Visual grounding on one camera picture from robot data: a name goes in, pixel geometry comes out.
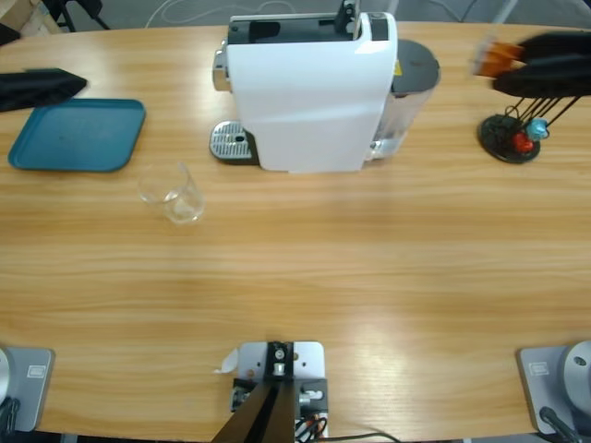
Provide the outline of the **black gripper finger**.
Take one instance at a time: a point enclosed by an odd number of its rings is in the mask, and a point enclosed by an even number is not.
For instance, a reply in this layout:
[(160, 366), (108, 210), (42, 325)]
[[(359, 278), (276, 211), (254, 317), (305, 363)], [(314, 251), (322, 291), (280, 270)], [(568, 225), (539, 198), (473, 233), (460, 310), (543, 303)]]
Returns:
[(31, 69), (1, 74), (2, 92), (60, 89), (79, 92), (87, 85), (87, 79), (59, 68)]
[(492, 88), (509, 96), (528, 99), (584, 97), (590, 95), (590, 56), (538, 58), (502, 73)]
[(519, 45), (523, 48), (520, 61), (566, 55), (590, 55), (590, 32), (584, 30), (559, 30), (538, 34)]
[(73, 98), (72, 94), (60, 91), (26, 91), (23, 95), (2, 95), (1, 112), (56, 105)]

